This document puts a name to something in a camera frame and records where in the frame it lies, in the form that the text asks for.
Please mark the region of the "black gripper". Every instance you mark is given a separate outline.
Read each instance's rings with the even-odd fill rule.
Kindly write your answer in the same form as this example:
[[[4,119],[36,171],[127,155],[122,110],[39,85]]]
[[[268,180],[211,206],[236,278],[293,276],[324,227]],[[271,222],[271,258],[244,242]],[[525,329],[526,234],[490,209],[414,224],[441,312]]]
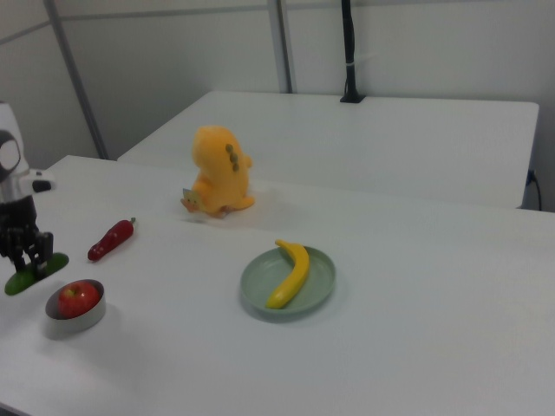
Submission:
[[[1,256],[7,257],[16,272],[25,269],[24,254],[28,250],[29,230],[36,228],[36,207],[32,196],[1,203]],[[54,236],[51,232],[37,231],[29,249],[29,259],[36,278],[47,275],[48,261],[53,256]]]

